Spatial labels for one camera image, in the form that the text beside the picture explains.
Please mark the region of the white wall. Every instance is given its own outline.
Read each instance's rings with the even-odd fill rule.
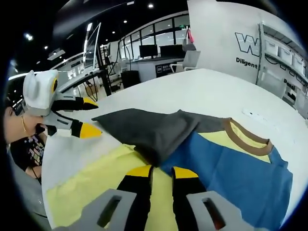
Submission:
[[[220,71],[255,83],[256,66],[245,66],[236,62],[236,58],[258,65],[257,24],[261,22],[276,28],[300,44],[287,23],[258,8],[215,0],[189,0],[188,7],[195,46],[201,51],[197,65],[199,68]],[[291,84],[299,88],[303,87],[290,71],[283,70],[283,67],[273,60],[266,60],[265,66]]]

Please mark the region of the white shelving unit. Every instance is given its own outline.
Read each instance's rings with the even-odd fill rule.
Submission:
[[[308,60],[307,53],[305,50],[289,39],[287,36],[279,32],[278,30],[267,26],[263,23],[258,24],[259,28],[259,39],[260,39],[260,59],[259,59],[259,66],[258,66],[258,73],[257,73],[257,81],[256,84],[258,83],[258,80],[261,78],[263,72],[264,72],[264,62],[265,62],[265,57],[269,57],[274,59],[275,61],[281,63],[284,65],[287,69],[293,71],[297,77],[301,80],[301,83],[308,87],[308,73],[304,75],[300,71],[298,71],[294,66],[292,66],[290,63],[287,63],[285,60],[283,60],[281,57],[278,55],[274,55],[268,51],[265,50],[265,40],[266,37],[272,37],[274,39],[279,40],[281,43],[285,44],[286,46],[290,47],[293,49],[295,52],[297,52],[301,57],[303,57],[305,60]]]

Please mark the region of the glass wall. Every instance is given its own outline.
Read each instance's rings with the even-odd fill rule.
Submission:
[[[166,19],[161,22],[149,25],[131,36],[125,37],[125,45],[123,41],[120,43],[120,53],[122,58],[132,60],[140,59],[141,45],[157,45],[158,55],[161,46],[183,44],[186,36],[186,30],[183,27],[189,26],[188,14]]]

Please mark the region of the robotic arm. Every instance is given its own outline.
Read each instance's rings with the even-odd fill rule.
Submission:
[[[48,134],[58,132],[63,136],[78,138],[99,137],[102,132],[95,126],[58,113],[61,110],[91,110],[98,105],[90,98],[75,97],[57,91],[58,71],[49,70],[34,74],[30,71],[24,81],[25,111],[33,116],[42,116]]]

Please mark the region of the shelf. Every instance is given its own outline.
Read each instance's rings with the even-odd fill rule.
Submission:
[[[307,52],[305,51],[305,49],[302,48],[299,44],[292,41],[289,37],[266,24],[263,24],[263,29],[264,34],[270,35],[271,37],[283,42],[284,44],[295,50],[298,54],[300,54],[305,60],[308,59]]]
[[[265,55],[276,60],[277,62],[285,65],[288,69],[290,69],[291,71],[295,72],[295,74],[300,77],[306,84],[308,84],[308,79],[307,77],[305,77],[302,73],[300,73],[298,70],[294,69],[294,67],[290,64],[288,64],[285,60],[283,60],[282,58],[280,58],[279,56],[276,56],[274,54],[271,54],[267,51],[265,51]]]

